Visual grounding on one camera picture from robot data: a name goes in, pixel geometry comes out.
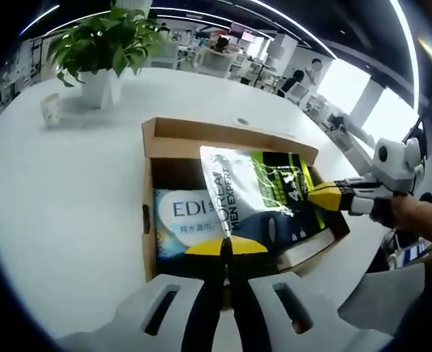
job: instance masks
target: open cardboard box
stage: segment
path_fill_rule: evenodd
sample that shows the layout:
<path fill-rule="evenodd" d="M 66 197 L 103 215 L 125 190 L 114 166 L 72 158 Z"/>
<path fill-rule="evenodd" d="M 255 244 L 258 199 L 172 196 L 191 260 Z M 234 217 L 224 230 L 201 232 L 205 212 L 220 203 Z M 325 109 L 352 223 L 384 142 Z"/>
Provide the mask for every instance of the open cardboard box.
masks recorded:
<path fill-rule="evenodd" d="M 310 165 L 313 183 L 317 185 L 323 182 L 315 167 L 312 166 L 318 150 L 288 139 L 240 128 L 163 117 L 156 117 L 143 123 L 142 135 L 146 155 L 142 199 L 144 216 L 142 250 L 147 281 L 158 274 L 153 222 L 153 189 L 207 189 L 199 158 L 201 146 L 298 153 Z M 335 246 L 349 233 L 348 225 L 341 213 L 335 216 L 331 230 L 335 238 L 331 246 L 289 270 L 296 271 L 317 263 L 324 252 Z"/>

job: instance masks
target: potted plant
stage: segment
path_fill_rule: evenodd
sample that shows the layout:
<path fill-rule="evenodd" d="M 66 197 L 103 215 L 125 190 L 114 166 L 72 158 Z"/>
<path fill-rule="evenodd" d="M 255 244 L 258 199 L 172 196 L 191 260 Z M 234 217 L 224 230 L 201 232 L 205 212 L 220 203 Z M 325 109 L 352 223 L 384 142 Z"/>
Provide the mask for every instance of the potted plant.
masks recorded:
<path fill-rule="evenodd" d="M 120 76 L 130 67 L 136 75 L 149 55 L 156 54 L 162 36 L 142 10 L 113 7 L 68 29 L 51 42 L 48 59 L 59 66 L 57 78 L 73 85 L 67 74 L 82 84 L 82 97 L 93 108 L 116 103 Z"/>

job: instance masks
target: white table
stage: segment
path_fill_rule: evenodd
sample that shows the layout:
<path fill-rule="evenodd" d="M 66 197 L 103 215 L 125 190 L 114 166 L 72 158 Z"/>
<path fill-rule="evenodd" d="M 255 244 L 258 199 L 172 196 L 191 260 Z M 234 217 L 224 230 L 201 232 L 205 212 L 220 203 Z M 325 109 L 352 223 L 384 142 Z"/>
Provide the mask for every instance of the white table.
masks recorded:
<path fill-rule="evenodd" d="M 22 92 L 0 116 L 0 263 L 26 308 L 53 337 L 108 323 L 144 284 L 141 124 L 176 117 L 291 135 L 317 147 L 325 179 L 357 173 L 313 121 L 287 100 L 233 81 L 145 68 L 126 73 L 112 111 L 77 105 L 79 89 L 54 79 Z M 48 131 L 39 102 L 60 92 L 67 127 Z M 351 234 L 304 279 L 339 307 L 384 233 L 348 217 Z"/>

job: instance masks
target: edi package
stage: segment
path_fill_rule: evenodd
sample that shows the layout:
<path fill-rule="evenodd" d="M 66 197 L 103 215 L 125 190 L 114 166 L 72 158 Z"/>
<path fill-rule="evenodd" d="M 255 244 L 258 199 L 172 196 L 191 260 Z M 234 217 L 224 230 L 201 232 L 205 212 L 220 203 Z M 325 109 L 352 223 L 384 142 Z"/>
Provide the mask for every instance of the edi package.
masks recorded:
<path fill-rule="evenodd" d="M 307 201 L 313 184 L 299 155 L 201 147 L 201 162 L 226 236 L 279 254 L 327 228 L 326 213 Z"/>
<path fill-rule="evenodd" d="M 154 189 L 157 258 L 182 255 L 191 246 L 224 237 L 207 190 Z"/>

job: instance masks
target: white cup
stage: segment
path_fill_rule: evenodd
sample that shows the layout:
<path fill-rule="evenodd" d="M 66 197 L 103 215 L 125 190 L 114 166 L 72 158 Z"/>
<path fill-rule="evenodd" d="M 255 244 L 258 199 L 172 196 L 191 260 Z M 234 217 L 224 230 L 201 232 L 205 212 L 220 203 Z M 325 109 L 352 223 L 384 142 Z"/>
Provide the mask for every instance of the white cup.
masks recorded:
<path fill-rule="evenodd" d="M 51 128 L 59 124 L 59 109 L 58 109 L 59 93 L 54 93 L 47 96 L 40 103 L 41 113 L 45 119 L 46 127 Z"/>

